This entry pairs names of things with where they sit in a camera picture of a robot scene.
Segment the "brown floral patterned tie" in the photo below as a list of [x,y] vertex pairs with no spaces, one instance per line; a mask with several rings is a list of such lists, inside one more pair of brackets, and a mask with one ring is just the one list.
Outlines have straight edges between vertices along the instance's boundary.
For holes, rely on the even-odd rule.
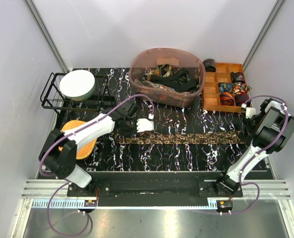
[[115,140],[119,144],[245,144],[246,139],[241,131],[223,131],[210,133],[192,134],[161,134],[150,131],[137,133],[131,136],[120,134],[115,135]]

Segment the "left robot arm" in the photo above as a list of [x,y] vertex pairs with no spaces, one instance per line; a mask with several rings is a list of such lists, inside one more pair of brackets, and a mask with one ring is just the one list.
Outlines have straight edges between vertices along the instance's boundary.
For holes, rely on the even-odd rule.
[[137,107],[132,100],[125,100],[114,108],[105,109],[94,119],[73,129],[60,131],[52,130],[39,155],[40,166],[50,171],[43,176],[54,175],[78,186],[78,191],[84,196],[91,196],[95,192],[92,177],[76,164],[76,156],[85,145],[110,134],[117,127],[126,130],[137,129],[137,123],[132,120]]

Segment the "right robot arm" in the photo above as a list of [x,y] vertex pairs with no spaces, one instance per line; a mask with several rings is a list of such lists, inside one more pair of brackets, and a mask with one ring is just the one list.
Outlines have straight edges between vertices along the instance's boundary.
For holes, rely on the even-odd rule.
[[247,102],[241,107],[245,110],[251,142],[241,158],[214,183],[213,191],[221,197],[239,191],[247,174],[261,160],[281,151],[294,133],[294,116],[288,113],[286,103],[279,98],[264,100],[259,114],[255,114],[255,109],[248,107]]

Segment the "maroon striped rolled tie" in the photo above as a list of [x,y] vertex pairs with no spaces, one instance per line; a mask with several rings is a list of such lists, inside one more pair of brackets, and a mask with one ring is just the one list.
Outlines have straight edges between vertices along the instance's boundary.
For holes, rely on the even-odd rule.
[[248,94],[244,94],[244,93],[236,94],[234,96],[234,99],[235,99],[235,104],[237,107],[241,107],[242,104],[246,104],[248,107],[250,107],[250,105],[251,105],[250,101],[247,102],[247,100],[249,100]]

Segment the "orange striped rolled tie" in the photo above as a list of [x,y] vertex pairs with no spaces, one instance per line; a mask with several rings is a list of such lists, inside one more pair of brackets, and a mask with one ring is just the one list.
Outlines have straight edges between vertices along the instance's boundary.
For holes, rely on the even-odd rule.
[[223,92],[220,94],[220,104],[222,106],[234,106],[235,101],[233,95],[229,92]]

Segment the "red floral rolled tie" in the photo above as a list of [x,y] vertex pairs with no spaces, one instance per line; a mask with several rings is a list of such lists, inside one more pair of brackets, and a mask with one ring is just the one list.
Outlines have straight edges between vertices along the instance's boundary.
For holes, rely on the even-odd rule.
[[252,88],[245,82],[237,82],[232,85],[232,92],[234,95],[247,94]]

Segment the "orange wooden divided tray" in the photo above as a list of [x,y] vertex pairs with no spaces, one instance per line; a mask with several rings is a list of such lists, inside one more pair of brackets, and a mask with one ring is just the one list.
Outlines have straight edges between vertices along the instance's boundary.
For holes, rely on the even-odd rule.
[[203,110],[242,113],[241,104],[249,99],[243,66],[216,63],[215,71],[206,72],[202,99]]

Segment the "blue patterned rolled tie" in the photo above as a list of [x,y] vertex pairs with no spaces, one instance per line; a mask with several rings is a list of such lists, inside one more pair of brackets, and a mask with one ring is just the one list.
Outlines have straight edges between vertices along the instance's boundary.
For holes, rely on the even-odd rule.
[[232,94],[232,87],[233,87],[232,83],[227,83],[227,82],[219,82],[218,83],[218,88],[219,88],[220,94],[225,93],[225,92]]

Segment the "orange woven bamboo tray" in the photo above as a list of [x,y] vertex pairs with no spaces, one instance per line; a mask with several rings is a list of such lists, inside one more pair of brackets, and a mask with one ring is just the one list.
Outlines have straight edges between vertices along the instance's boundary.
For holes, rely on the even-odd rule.
[[[67,123],[65,123],[65,125],[61,129],[61,132],[65,132],[67,130],[74,129],[74,128],[81,126],[83,124],[85,124],[85,122],[81,121],[81,120],[70,120]],[[91,141],[91,142],[87,143],[85,146],[83,146],[80,150],[78,150],[78,152],[76,154],[76,160],[84,160],[87,157],[89,157],[94,149],[96,141],[97,141],[97,139],[94,139],[93,141]]]

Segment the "dark maroon rolled tie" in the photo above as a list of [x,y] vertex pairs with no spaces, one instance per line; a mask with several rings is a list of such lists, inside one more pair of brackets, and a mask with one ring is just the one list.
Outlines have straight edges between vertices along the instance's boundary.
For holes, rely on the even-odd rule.
[[243,72],[231,72],[230,73],[232,83],[243,82],[245,83],[245,77]]

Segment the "white round container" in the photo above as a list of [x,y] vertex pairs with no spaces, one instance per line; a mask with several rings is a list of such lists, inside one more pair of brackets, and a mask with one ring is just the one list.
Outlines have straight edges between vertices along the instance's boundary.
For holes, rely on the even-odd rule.
[[83,101],[93,94],[95,77],[87,70],[75,70],[66,74],[59,83],[60,92],[68,99]]

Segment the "black tie in tub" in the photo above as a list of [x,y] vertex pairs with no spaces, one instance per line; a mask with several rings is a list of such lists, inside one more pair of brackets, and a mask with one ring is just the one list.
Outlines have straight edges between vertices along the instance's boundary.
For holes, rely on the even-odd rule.
[[199,80],[196,78],[190,78],[189,72],[183,69],[166,77],[151,75],[149,80],[152,83],[170,87],[178,93],[194,91],[199,85]]

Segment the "brown translucent plastic tub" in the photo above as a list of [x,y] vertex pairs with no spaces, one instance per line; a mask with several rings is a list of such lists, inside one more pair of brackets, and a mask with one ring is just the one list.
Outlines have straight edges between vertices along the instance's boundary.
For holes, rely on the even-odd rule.
[[140,53],[129,70],[137,94],[153,102],[189,107],[202,92],[206,71],[195,55],[172,48],[154,48]]

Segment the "colourful patterned tie in tub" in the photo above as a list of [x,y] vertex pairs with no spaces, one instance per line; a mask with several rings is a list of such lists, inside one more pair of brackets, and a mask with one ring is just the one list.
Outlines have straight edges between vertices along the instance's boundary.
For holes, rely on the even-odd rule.
[[172,89],[170,87],[167,87],[167,86],[164,86],[161,84],[152,83],[149,80],[149,77],[151,75],[166,77],[166,76],[170,76],[170,75],[176,73],[179,70],[181,70],[181,69],[173,68],[169,64],[161,64],[156,69],[145,73],[140,79],[135,79],[134,82],[139,86],[146,86],[146,87],[156,88],[156,89],[161,89],[161,90],[166,90],[166,91],[175,91],[174,89]]

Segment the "dark grey rolled tie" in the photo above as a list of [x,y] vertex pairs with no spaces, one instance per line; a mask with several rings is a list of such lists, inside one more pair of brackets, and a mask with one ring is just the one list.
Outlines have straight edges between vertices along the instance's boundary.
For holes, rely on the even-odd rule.
[[214,59],[206,59],[203,61],[206,72],[216,72],[216,61]]

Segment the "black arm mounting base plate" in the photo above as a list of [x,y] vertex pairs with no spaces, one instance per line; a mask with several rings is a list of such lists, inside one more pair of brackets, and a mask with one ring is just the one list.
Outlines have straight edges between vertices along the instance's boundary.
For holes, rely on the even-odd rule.
[[200,197],[242,197],[241,185],[223,172],[90,172],[90,191],[72,184],[68,197],[89,197],[99,189],[100,197],[119,193],[179,194]]

